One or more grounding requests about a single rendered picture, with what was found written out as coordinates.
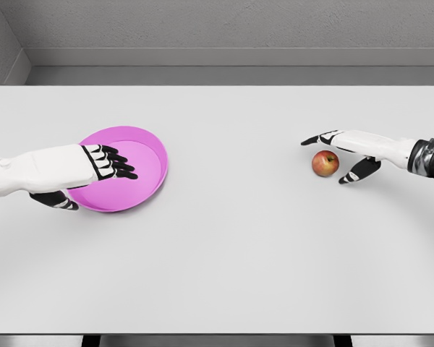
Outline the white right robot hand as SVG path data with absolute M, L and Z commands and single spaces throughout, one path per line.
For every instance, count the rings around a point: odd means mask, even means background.
M 388 160 L 399 168 L 406 168 L 408 164 L 408 150 L 402 149 L 399 141 L 368 132 L 335 130 L 310 137 L 301 145 L 317 142 L 365 157 L 339 179 L 340 184 L 351 184 L 367 178 L 380 169 L 382 160 Z

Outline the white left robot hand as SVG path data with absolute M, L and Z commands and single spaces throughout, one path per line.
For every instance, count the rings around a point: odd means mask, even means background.
M 86 187 L 107 179 L 138 179 L 127 158 L 108 145 L 65 145 L 20 156 L 20 187 L 35 201 L 56 209 L 79 209 L 65 189 Z

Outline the red yellow apple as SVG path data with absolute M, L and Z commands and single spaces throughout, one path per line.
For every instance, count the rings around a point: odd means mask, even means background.
M 339 164 L 337 154 L 329 150 L 317 152 L 311 160 L 313 172 L 321 177 L 329 177 L 335 174 L 339 169 Z

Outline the pink round plate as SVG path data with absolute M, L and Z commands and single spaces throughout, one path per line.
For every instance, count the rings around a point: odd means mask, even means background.
M 89 135 L 81 143 L 116 148 L 138 175 L 136 180 L 108 179 L 69 190 L 71 199 L 87 209 L 105 213 L 130 209 L 151 197 L 166 178 L 169 165 L 166 148 L 145 129 L 109 127 Z

